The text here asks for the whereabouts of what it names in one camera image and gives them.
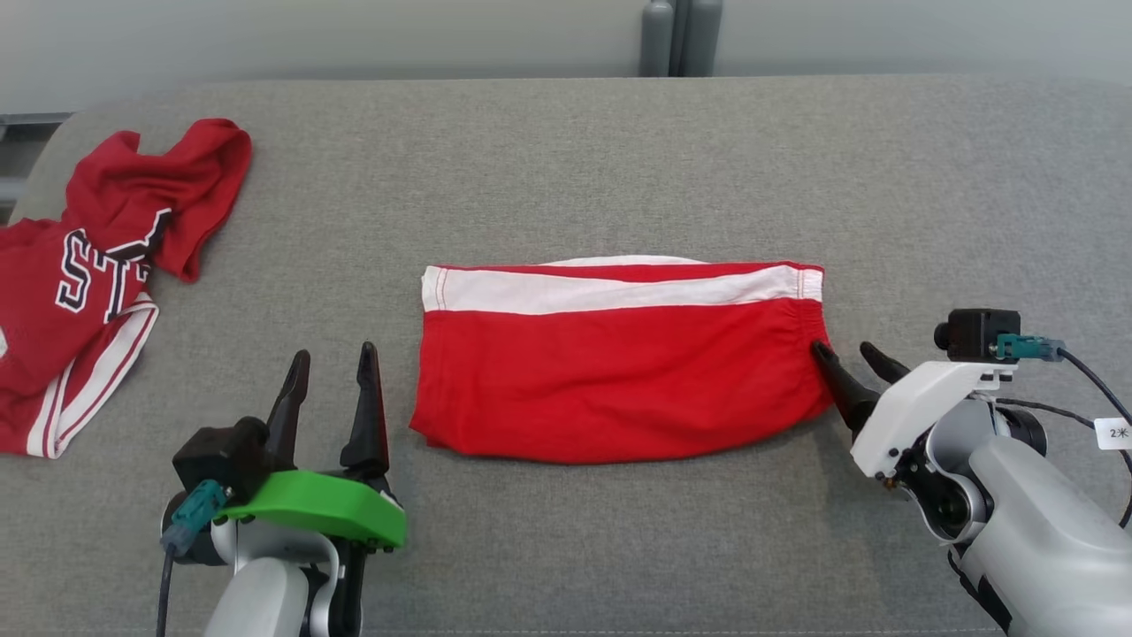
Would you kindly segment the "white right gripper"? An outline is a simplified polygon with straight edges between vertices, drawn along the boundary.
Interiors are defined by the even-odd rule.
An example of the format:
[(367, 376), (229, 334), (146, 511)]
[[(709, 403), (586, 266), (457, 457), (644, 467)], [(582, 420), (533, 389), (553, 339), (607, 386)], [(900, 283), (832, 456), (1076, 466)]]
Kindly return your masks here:
[[(966, 483), (970, 457), (994, 438), (1013, 438), (1007, 419), (993, 398), (1013, 365), (926, 362), (911, 371), (872, 342), (860, 354), (878, 379), (890, 384), (881, 395), (861, 386), (826, 342), (811, 342), (811, 356), (838, 414), (854, 440), (854, 463), (867, 476), (895, 479), (898, 468), (916, 464), (921, 477)], [(911, 458), (904, 460), (906, 451)]]

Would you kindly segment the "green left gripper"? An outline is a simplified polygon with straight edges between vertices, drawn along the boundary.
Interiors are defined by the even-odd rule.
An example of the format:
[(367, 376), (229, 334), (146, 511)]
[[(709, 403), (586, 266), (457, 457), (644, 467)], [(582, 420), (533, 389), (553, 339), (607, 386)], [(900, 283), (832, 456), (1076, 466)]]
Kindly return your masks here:
[(226, 503), (216, 518), (267, 520), (278, 526), (355, 541), (394, 551), (408, 540), (408, 513), (393, 494), (386, 472), (389, 448), (379, 352), (365, 342), (357, 362), (359, 388), (350, 440), (340, 451), (345, 472), (295, 470), (295, 432), (309, 386), (310, 355), (295, 351), (272, 404), (265, 453), (272, 474), (246, 503)]

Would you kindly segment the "red shorts with white stripe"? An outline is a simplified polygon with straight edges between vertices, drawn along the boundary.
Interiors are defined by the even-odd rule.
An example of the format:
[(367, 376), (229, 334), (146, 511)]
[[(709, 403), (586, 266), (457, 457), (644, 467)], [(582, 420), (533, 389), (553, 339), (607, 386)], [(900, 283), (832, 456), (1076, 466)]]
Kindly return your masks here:
[(676, 460), (822, 415), (825, 272), (583, 257), (430, 265), (414, 414), (424, 442), (550, 464)]

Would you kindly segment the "red jersey with white trim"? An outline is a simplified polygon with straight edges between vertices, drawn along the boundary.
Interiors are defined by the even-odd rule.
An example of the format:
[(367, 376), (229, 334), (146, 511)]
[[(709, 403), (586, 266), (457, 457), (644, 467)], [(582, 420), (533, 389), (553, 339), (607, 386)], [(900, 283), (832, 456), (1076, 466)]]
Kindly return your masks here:
[(152, 272), (199, 278), (252, 158), (228, 119), (194, 122), (158, 156), (139, 143), (111, 134), (82, 158), (60, 219), (0, 229), (0, 453), (65, 453), (157, 322)]

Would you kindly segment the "grey fabric sofa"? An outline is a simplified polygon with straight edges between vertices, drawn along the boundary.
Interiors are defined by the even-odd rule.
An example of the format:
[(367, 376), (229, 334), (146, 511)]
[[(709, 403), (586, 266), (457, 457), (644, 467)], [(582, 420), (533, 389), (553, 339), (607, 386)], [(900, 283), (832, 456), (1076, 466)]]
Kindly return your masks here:
[(454, 456), (409, 428), (428, 265), (663, 255), (826, 270), (833, 347), (940, 359), (955, 307), (1013, 308), (1132, 407), (1132, 88), (995, 75), (265, 81), (72, 114), (16, 217), (54, 218), (109, 134), (211, 117), (252, 166), (201, 279), (58, 460), (0, 457), (0, 637), (153, 637), (171, 457), (265, 416), (312, 358), (295, 463), (337, 464), (379, 347), (408, 546), (365, 569), (365, 637), (1002, 637), (837, 412), (693, 460)]

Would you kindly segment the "grey column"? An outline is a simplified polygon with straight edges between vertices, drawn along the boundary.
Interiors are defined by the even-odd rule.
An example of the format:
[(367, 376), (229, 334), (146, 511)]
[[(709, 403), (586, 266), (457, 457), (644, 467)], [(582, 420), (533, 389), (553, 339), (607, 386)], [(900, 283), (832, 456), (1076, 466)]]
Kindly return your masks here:
[(670, 0), (648, 0), (640, 12), (638, 77), (669, 76), (675, 17)]
[(718, 42), (723, 23), (724, 0), (684, 0), (678, 77), (715, 75)]

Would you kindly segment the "grey metal frame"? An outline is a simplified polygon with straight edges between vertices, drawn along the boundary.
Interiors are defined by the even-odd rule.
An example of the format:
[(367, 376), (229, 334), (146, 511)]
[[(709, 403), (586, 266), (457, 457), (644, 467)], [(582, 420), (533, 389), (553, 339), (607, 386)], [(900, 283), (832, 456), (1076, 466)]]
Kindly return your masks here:
[(0, 225), (11, 222), (35, 162), (69, 117), (69, 112), (0, 114)]

